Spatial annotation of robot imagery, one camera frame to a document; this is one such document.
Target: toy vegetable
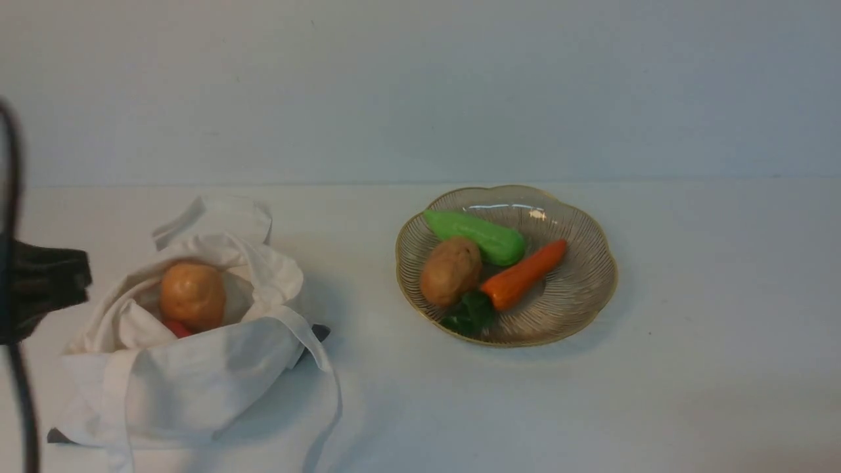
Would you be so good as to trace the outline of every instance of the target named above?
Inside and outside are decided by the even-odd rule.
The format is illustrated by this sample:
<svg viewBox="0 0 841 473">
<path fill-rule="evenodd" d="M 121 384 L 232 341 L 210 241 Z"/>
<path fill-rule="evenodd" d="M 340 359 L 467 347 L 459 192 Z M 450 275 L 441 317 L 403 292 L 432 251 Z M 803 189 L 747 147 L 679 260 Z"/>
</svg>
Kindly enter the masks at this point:
<svg viewBox="0 0 841 473">
<path fill-rule="evenodd" d="M 465 212 L 424 210 L 423 218 L 442 241 L 467 237 L 476 242 L 482 258 L 491 264 L 510 266 L 520 261 L 526 252 L 526 241 L 520 232 Z"/>
<path fill-rule="evenodd" d="M 482 292 L 490 297 L 497 311 L 507 311 L 516 306 L 537 281 L 558 266 L 566 252 L 566 240 L 549 243 L 517 265 L 485 281 Z"/>
<path fill-rule="evenodd" d="M 441 242 L 420 274 L 420 292 L 432 304 L 449 307 L 479 286 L 482 258 L 476 243 L 463 236 Z"/>
<path fill-rule="evenodd" d="M 225 315 L 222 274 L 207 264 L 174 264 L 161 281 L 161 314 L 193 333 L 221 326 Z"/>
<path fill-rule="evenodd" d="M 563 259 L 566 240 L 557 240 L 533 255 L 495 275 L 480 290 L 465 293 L 441 325 L 466 337 L 478 335 L 493 323 L 497 311 L 516 306 L 523 296 Z"/>
<path fill-rule="evenodd" d="M 187 328 L 179 321 L 173 319 L 164 319 L 163 326 L 168 328 L 176 338 L 185 338 L 193 335 Z"/>
</svg>

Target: black cable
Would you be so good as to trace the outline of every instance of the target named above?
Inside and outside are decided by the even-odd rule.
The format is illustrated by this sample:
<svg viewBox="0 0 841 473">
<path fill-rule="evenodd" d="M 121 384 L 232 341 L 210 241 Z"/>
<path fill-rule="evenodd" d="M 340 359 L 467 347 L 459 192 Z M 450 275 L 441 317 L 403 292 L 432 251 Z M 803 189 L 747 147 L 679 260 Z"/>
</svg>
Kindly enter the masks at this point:
<svg viewBox="0 0 841 473">
<path fill-rule="evenodd" d="M 0 117 L 6 136 L 7 172 L 6 206 L 3 213 L 3 233 L 0 234 L 0 311 L 5 312 L 3 322 L 6 333 L 14 333 L 17 314 L 13 303 L 14 237 L 18 229 L 18 212 L 21 194 L 21 168 L 23 157 L 17 120 L 12 109 L 0 98 Z M 6 345 L 9 368 L 12 370 L 18 392 L 18 408 L 24 432 L 24 473 L 40 471 L 40 445 L 38 442 L 38 418 L 32 401 L 24 354 L 18 343 Z"/>
</svg>

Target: plate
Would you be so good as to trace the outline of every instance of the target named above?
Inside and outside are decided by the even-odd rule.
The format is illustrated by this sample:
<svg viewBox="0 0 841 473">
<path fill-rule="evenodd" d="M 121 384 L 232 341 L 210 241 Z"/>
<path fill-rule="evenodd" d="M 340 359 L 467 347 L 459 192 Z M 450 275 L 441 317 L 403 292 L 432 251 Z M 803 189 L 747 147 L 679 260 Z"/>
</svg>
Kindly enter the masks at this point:
<svg viewBox="0 0 841 473">
<path fill-rule="evenodd" d="M 613 296 L 618 280 L 616 261 L 599 224 L 583 210 L 540 189 L 521 185 L 456 189 L 435 199 L 427 209 L 468 212 L 517 229 L 526 238 L 526 257 L 560 238 L 569 243 L 561 264 L 517 307 L 500 313 L 495 324 L 476 338 L 468 338 L 438 323 L 445 310 L 424 299 L 421 271 L 441 241 L 422 213 L 407 221 L 397 236 L 398 285 L 421 315 L 454 337 L 495 347 L 556 342 L 587 327 Z M 501 269 L 485 264 L 482 280 Z"/>
</svg>

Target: orange carrot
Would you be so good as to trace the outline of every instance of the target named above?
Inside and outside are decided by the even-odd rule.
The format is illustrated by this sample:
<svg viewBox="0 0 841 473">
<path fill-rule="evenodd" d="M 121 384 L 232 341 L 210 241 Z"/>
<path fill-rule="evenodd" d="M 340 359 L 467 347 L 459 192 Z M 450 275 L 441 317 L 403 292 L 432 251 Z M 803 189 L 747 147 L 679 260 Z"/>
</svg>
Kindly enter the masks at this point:
<svg viewBox="0 0 841 473">
<path fill-rule="evenodd" d="M 530 257 L 495 275 L 482 284 L 497 311 L 507 311 L 526 295 L 529 289 L 563 259 L 567 241 L 558 240 L 537 250 Z"/>
</svg>

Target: potato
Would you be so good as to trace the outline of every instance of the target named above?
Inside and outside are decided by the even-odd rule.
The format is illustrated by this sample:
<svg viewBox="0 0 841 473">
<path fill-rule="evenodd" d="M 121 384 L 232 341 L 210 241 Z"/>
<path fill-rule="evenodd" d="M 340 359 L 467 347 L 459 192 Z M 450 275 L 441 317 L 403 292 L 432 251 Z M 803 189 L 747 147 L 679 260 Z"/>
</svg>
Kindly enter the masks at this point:
<svg viewBox="0 0 841 473">
<path fill-rule="evenodd" d="M 420 292 L 436 306 L 452 306 L 479 285 L 481 271 L 482 255 L 476 243 L 454 236 L 430 253 L 420 275 Z"/>
<path fill-rule="evenodd" d="M 225 284 L 213 266 L 173 264 L 161 281 L 161 314 L 181 322 L 190 332 L 213 330 L 225 316 Z"/>
</svg>

